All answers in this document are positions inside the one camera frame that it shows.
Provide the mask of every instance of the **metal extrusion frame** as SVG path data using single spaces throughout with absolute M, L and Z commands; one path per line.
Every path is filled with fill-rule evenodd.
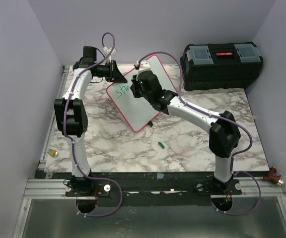
M 31 202 L 31 199 L 23 199 L 13 233 L 13 238 L 21 238 L 23 236 Z
M 60 82 L 60 87 L 59 87 L 59 91 L 57 94 L 57 98 L 61 97 L 64 94 L 64 89 L 65 89 L 66 81 L 68 78 L 69 69 L 70 69 L 70 66 L 64 67 L 64 72 L 63 72 L 62 80 Z M 44 170 L 45 168 L 47 150 L 49 149 L 50 142 L 53 140 L 54 130 L 55 130 L 55 111 L 53 111 L 51 121 L 49 123 L 49 127 L 47 130 L 45 144 L 44 144 L 44 147 L 43 147 L 40 159 L 39 159 L 38 169 L 40 170 Z
M 233 195 L 233 197 L 257 197 L 258 189 L 251 178 L 237 178 L 241 184 L 243 194 Z M 263 181 L 262 178 L 256 178 L 263 197 L 283 197 L 286 192 L 279 186 L 272 185 L 270 182 Z M 64 179 L 29 179 L 26 184 L 23 199 L 94 199 L 94 197 L 66 197 L 66 186 Z M 212 195 L 211 198 L 221 198 L 225 195 Z

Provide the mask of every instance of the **small yellow object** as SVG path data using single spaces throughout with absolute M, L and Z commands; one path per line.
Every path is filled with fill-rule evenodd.
M 58 156 L 58 152 L 57 150 L 52 150 L 52 149 L 49 149 L 48 151 L 48 154 L 52 157 L 57 157 Z

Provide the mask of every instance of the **whiteboard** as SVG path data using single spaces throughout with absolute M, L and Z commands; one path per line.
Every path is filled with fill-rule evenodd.
M 153 55 L 149 57 L 147 62 L 153 73 L 157 76 L 162 88 L 176 92 L 176 89 L 158 56 Z M 133 67 L 132 70 L 124 75 L 128 83 L 113 83 L 107 87 L 107 94 L 131 129 L 135 132 L 140 131 L 150 120 L 160 114 L 160 112 L 153 109 L 144 98 L 134 98 L 130 86 L 132 85 L 132 76 L 137 73 L 138 70 L 135 70 Z

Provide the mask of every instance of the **metal screw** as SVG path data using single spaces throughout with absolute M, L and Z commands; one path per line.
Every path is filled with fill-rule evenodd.
M 237 190 L 241 190 L 241 184 L 239 184 L 239 183 L 236 183 L 236 184 L 234 185 L 234 187 L 235 187 Z
M 70 192 L 72 189 L 70 187 L 65 187 L 66 192 Z
M 110 191 L 111 190 L 111 186 L 110 185 L 108 185 L 108 184 L 106 184 L 106 185 L 104 185 L 104 191 L 106 191 L 106 192 L 108 192 L 108 191 Z
M 196 188 L 197 188 L 198 191 L 203 191 L 203 189 L 204 189 L 204 188 L 203 188 L 203 185 L 200 184 L 200 183 L 197 184 Z

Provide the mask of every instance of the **blue tape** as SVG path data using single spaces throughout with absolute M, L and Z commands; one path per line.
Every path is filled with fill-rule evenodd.
M 162 178 L 164 178 L 164 175 L 165 175 L 165 174 L 157 173 L 157 174 L 156 174 L 156 178 L 157 178 L 157 179 L 162 179 Z

